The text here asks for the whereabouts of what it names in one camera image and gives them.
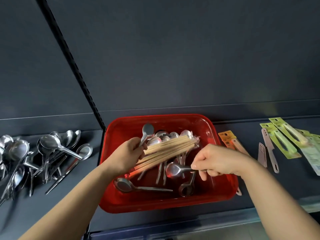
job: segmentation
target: left hand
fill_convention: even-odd
[[[146,144],[139,146],[140,141],[139,137],[125,141],[102,165],[107,165],[108,170],[114,173],[116,177],[129,172],[136,165],[139,158],[144,157],[143,150],[147,149]]]

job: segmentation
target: hand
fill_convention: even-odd
[[[205,171],[212,177],[231,173],[241,176],[248,164],[254,162],[257,161],[241,152],[208,144],[195,156],[191,168],[199,170],[201,179],[205,181]]]
[[[146,144],[139,146],[140,141],[139,137],[134,137],[122,143],[102,165],[107,165],[109,172],[116,177],[127,173],[144,156],[143,150],[147,149]]]

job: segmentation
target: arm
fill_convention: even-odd
[[[211,176],[233,173],[241,176],[270,239],[315,240],[320,238],[318,223],[290,196],[256,160],[216,145],[203,148],[191,165]],[[206,180],[205,172],[199,172]]]
[[[56,206],[35,223],[19,240],[79,240],[97,209],[109,183],[133,168],[143,156],[140,138],[119,146],[110,157],[90,172]]]

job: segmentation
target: red plastic tray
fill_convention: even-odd
[[[142,126],[150,123],[154,131],[166,130],[181,133],[190,130],[194,135],[200,136],[201,147],[208,143],[220,145],[218,135],[212,122],[200,114],[168,114],[123,117],[115,119],[107,128],[100,164],[113,153],[123,142],[132,137],[142,137]],[[193,150],[186,159],[186,165],[190,165],[200,149]],[[131,179],[135,186],[162,187],[163,175],[159,185],[156,185],[158,168],[147,171],[144,177],[137,181],[138,176]],[[217,177],[208,177],[202,181],[199,174],[195,179],[195,191],[192,196],[181,197],[178,193],[179,186],[189,179],[189,174],[182,179],[167,178],[165,188],[173,189],[173,192],[131,192],[121,193],[110,183],[100,201],[100,207],[109,213],[124,213],[134,211],[146,211],[166,209],[180,206],[216,202],[232,198],[238,188],[238,178],[235,175],[226,174]]]

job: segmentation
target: bundle of chopsticks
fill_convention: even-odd
[[[129,178],[187,152],[194,148],[197,143],[198,140],[196,138],[190,139],[188,136],[180,136],[148,146],[148,149],[144,151],[145,156],[137,162],[133,171],[129,173]]]

